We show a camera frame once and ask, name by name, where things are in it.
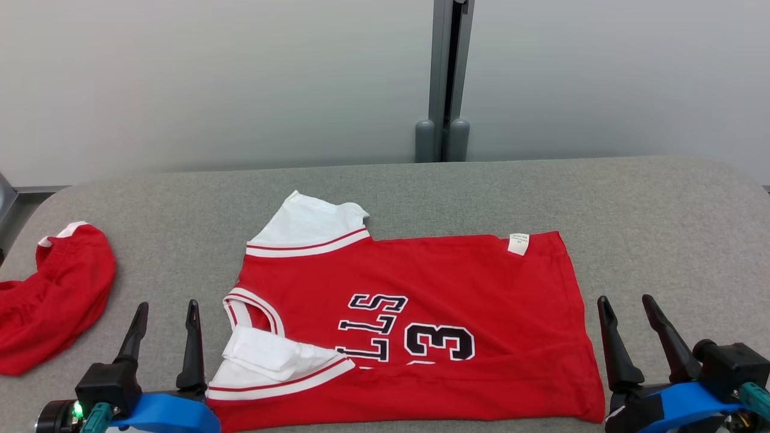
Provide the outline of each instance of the jersey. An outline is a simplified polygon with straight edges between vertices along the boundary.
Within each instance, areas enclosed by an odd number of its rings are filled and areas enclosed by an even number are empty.
[[[223,431],[575,416],[604,391],[557,232],[374,240],[295,191],[246,244],[208,404]]]

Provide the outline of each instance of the white label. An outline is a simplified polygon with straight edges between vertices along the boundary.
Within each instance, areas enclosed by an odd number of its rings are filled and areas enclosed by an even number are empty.
[[[514,233],[511,240],[508,241],[508,251],[523,256],[529,247],[529,235],[524,233]]]

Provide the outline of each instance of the gray fabric surface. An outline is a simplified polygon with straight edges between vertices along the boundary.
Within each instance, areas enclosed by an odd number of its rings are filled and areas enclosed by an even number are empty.
[[[375,239],[561,231],[602,377],[601,294],[609,296],[648,383],[665,381],[668,366],[647,326],[644,293],[655,296],[691,346],[705,337],[744,341],[770,356],[770,198],[722,163],[651,157],[162,174],[63,190],[22,231],[0,280],[33,273],[36,242],[77,220],[107,234],[118,276],[104,316],[70,350],[22,378],[0,378],[0,429],[27,431],[44,403],[73,396],[92,362],[112,360],[143,300],[150,302],[139,368],[144,389],[173,387],[191,297],[201,305],[211,377],[230,332],[221,299],[235,283],[244,243],[294,189],[331,203],[359,203],[372,215],[367,225]],[[280,430],[598,432],[601,426],[534,419]]]

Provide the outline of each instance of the teal connector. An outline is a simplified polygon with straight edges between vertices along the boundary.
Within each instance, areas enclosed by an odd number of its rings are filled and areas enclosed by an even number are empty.
[[[750,411],[756,412],[757,415],[766,420],[770,420],[770,394],[768,394],[767,390],[754,382],[746,382],[741,385],[738,397],[741,403],[745,404]]]
[[[107,403],[97,403],[85,420],[82,433],[104,433],[112,423],[112,408]]]

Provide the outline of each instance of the green led light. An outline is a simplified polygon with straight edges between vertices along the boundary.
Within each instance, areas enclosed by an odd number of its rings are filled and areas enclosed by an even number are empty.
[[[83,407],[80,405],[80,401],[75,401],[75,404],[72,406],[72,416],[77,419],[83,418]]]

